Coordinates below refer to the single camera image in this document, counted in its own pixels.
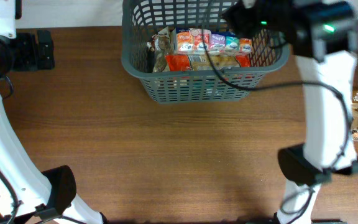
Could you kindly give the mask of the pink white tissue pack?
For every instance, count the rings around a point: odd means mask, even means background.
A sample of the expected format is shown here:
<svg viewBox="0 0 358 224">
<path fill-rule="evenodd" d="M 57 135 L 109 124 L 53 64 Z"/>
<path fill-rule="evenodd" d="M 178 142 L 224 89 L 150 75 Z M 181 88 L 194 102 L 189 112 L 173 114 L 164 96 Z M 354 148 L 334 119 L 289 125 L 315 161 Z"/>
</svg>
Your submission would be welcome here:
<svg viewBox="0 0 358 224">
<path fill-rule="evenodd" d="M 252 41 L 238 38 L 233 32 L 211 32 L 207 29 L 175 28 L 171 32 L 171 46 L 175 54 L 248 55 Z"/>
</svg>

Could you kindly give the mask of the orange pasta packet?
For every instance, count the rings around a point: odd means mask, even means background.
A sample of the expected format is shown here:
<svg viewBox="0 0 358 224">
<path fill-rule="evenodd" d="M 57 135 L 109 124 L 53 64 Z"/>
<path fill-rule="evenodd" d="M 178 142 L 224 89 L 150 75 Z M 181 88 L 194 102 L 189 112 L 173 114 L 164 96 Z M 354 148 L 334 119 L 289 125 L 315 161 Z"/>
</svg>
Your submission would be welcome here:
<svg viewBox="0 0 358 224">
<path fill-rule="evenodd" d="M 246 55 L 212 55 L 210 58 L 213 66 L 217 70 L 250 67 L 250 60 Z M 205 71 L 213 69 L 206 55 L 167 55 L 165 59 L 171 72 L 190 70 Z"/>
</svg>

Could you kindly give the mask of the beige cookie bag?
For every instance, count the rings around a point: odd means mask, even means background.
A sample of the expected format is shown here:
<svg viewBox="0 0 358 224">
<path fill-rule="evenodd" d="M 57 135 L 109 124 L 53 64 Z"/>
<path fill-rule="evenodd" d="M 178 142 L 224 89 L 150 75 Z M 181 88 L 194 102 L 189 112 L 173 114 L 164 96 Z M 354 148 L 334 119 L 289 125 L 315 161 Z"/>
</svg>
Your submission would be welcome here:
<svg viewBox="0 0 358 224">
<path fill-rule="evenodd" d="M 170 54 L 173 54 L 171 33 L 169 27 L 165 27 L 154 34 L 147 42 L 148 72 L 168 71 L 166 56 Z"/>
</svg>

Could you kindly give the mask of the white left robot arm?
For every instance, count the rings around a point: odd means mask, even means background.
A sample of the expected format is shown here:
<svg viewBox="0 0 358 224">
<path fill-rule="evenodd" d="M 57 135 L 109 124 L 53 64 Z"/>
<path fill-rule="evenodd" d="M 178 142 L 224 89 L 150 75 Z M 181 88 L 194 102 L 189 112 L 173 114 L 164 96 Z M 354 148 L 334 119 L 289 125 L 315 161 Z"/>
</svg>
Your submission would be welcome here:
<svg viewBox="0 0 358 224">
<path fill-rule="evenodd" d="M 0 1 L 0 80 L 9 72 L 51 70 L 54 44 L 48 30 L 35 34 L 16 31 L 22 16 L 20 1 Z M 15 134 L 0 94 L 0 223 L 106 223 L 77 194 L 68 166 L 40 171 Z"/>
</svg>

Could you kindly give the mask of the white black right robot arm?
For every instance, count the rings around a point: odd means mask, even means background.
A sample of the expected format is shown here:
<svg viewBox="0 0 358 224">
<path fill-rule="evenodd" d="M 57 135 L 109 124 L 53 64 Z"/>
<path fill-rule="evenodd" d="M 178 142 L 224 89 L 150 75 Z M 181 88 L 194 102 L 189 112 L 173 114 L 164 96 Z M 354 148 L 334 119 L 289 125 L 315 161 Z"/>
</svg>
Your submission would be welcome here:
<svg viewBox="0 0 358 224">
<path fill-rule="evenodd" d="M 306 139 L 278 152 L 286 184 L 273 222 L 310 223 L 322 185 L 334 174 L 358 174 L 351 136 L 356 13 L 347 1 L 239 1 L 223 19 L 240 37 L 277 31 L 293 48 L 305 99 Z"/>
</svg>

